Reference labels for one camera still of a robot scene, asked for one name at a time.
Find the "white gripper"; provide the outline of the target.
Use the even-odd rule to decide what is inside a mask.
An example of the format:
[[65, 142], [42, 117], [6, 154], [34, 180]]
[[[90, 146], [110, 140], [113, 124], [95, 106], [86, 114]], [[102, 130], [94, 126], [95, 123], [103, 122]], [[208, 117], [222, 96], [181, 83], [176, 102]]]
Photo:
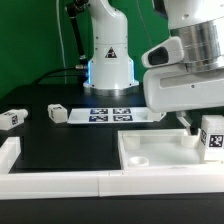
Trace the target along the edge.
[[190, 74], [183, 66], [149, 69], [143, 79], [145, 102], [155, 113], [176, 112], [189, 135], [198, 134], [187, 110], [224, 106], [224, 69]]

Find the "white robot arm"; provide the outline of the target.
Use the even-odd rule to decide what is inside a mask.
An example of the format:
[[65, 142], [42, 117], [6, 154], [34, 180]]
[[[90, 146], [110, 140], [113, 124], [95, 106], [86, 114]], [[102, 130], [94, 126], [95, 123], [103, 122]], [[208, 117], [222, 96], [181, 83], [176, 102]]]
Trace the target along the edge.
[[127, 18], [108, 0], [73, 0], [66, 5], [72, 22], [84, 10], [91, 15], [94, 53], [87, 59], [84, 90], [104, 96], [125, 95], [143, 86], [150, 118], [174, 112], [185, 127], [186, 112], [224, 106], [224, 0], [152, 0], [168, 20], [169, 38], [145, 52], [143, 81], [134, 78], [128, 55]]

